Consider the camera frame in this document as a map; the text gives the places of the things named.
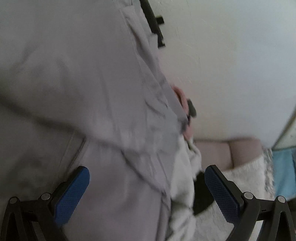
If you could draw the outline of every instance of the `blue rubber pad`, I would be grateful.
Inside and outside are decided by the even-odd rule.
[[[58,227],[66,224],[89,184],[89,171],[84,167],[55,206],[54,220]]]
[[[205,183],[226,221],[232,224],[238,223],[240,215],[239,203],[211,167],[208,167],[205,171]]]

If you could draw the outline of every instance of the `gray fabric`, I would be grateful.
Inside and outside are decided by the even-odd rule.
[[[187,119],[133,4],[0,1],[0,219],[85,165],[70,241],[164,239]]]

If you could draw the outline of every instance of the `silver screw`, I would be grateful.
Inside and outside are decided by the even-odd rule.
[[[14,204],[17,202],[17,198],[16,197],[12,197],[10,200],[9,200],[10,204]]]
[[[42,195],[41,195],[41,199],[42,200],[48,200],[48,199],[50,199],[50,193],[43,193]]]
[[[250,192],[245,192],[244,193],[244,197],[246,199],[253,199],[254,195],[252,193],[250,193]]]
[[[281,202],[281,203],[285,203],[286,199],[283,197],[283,196],[278,196],[278,200]]]

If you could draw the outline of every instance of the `light blue cloth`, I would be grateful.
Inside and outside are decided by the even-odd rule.
[[[296,197],[295,154],[296,148],[273,152],[276,196],[284,196],[287,200]]]

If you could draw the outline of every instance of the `white wall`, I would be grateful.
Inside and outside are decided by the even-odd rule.
[[[160,64],[197,109],[198,139],[272,146],[296,105],[296,0],[149,0]]]

